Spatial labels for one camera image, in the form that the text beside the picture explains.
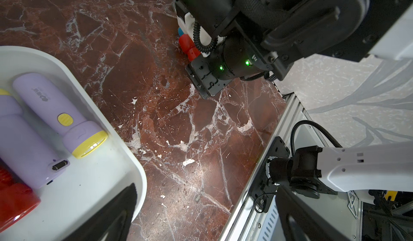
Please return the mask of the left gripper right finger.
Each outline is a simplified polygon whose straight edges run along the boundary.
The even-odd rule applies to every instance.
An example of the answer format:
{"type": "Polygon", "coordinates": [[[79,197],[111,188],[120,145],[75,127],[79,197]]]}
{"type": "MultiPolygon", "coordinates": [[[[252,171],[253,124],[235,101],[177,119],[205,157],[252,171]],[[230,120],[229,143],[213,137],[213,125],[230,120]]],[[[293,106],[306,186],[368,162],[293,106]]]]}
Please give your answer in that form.
{"type": "Polygon", "coordinates": [[[347,241],[348,238],[319,216],[289,189],[275,196],[279,220],[287,241],[347,241]]]}

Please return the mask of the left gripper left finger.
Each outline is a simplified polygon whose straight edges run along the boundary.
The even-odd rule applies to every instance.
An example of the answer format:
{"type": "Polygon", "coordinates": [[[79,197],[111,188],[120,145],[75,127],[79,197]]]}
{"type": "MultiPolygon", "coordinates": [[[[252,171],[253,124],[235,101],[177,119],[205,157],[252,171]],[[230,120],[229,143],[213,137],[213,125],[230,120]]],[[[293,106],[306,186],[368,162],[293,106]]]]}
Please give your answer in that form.
{"type": "Polygon", "coordinates": [[[123,189],[87,222],[65,238],[66,241],[127,240],[137,202],[135,184],[123,189]]]}

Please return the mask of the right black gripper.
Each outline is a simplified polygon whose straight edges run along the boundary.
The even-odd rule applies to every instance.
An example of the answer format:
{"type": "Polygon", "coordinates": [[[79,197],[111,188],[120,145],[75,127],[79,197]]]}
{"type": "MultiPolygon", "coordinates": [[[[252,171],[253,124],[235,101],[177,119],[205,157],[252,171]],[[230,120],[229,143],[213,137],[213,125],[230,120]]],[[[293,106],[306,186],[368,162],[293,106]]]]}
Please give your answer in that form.
{"type": "Polygon", "coordinates": [[[241,37],[228,37],[207,56],[195,58],[186,71],[203,99],[214,97],[234,79],[268,81],[284,79],[284,64],[270,54],[259,56],[253,46],[241,37]]]}

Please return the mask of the white plastic storage tray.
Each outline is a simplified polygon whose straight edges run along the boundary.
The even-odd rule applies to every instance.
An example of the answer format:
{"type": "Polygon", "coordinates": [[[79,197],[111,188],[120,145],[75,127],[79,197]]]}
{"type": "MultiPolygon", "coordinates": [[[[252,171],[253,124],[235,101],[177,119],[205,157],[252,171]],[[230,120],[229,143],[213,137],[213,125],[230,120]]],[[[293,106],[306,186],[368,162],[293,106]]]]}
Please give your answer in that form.
{"type": "Polygon", "coordinates": [[[64,148],[61,136],[22,104],[29,124],[70,165],[51,184],[37,190],[40,205],[3,231],[1,240],[62,241],[130,185],[136,188],[133,214],[137,216],[147,192],[144,169],[68,67],[36,49],[1,47],[2,89],[14,93],[14,79],[30,72],[46,76],[86,119],[96,122],[109,137],[91,155],[76,159],[64,148]]]}

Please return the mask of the red flashlight with white label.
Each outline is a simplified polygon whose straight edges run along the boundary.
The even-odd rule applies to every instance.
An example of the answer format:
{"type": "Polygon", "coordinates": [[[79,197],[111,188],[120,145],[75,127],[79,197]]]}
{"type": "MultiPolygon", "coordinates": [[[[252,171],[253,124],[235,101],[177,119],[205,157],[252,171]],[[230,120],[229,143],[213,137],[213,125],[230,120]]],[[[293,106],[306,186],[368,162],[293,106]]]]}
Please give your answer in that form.
{"type": "Polygon", "coordinates": [[[201,52],[197,49],[195,43],[188,34],[183,34],[180,36],[179,45],[181,50],[187,55],[189,61],[193,61],[201,55],[201,52]]]}

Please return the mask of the purple flashlight yellow rim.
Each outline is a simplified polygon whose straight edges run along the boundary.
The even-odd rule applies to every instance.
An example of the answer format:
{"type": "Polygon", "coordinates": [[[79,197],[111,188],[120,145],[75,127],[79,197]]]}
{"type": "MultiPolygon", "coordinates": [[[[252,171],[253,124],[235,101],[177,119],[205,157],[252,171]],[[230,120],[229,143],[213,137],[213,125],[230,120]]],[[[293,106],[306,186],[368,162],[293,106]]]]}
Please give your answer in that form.
{"type": "Polygon", "coordinates": [[[22,74],[12,86],[21,99],[62,137],[63,146],[75,158],[89,155],[108,139],[106,131],[86,119],[44,75],[22,74]]]}

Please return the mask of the red ribbed flashlight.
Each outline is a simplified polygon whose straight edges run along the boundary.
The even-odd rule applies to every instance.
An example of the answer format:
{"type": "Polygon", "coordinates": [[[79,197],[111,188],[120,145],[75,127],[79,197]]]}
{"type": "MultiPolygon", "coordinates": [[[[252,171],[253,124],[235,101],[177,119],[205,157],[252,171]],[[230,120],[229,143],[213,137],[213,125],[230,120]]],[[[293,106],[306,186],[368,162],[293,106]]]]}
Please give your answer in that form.
{"type": "Polygon", "coordinates": [[[11,173],[1,167],[1,232],[32,212],[41,199],[26,184],[15,182],[11,173]]]}

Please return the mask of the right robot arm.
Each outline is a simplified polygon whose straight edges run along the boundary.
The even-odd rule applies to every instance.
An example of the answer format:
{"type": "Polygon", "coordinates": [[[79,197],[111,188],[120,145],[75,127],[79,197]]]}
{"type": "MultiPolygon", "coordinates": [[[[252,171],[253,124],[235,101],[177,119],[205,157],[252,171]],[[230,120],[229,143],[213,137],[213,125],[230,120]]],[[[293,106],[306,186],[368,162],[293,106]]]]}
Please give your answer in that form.
{"type": "Polygon", "coordinates": [[[413,190],[413,0],[176,0],[203,98],[277,83],[312,117],[269,178],[317,199],[413,190]]]}

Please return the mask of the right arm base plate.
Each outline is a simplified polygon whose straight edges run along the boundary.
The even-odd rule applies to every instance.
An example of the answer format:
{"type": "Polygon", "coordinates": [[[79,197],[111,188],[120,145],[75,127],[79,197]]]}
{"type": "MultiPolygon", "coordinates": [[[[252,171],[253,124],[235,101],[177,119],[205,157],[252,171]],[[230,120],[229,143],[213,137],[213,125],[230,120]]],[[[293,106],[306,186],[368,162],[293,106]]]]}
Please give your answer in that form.
{"type": "Polygon", "coordinates": [[[264,154],[264,161],[260,164],[248,192],[253,199],[253,209],[256,213],[268,212],[278,185],[289,185],[289,155],[289,149],[282,138],[275,137],[264,154]]]}

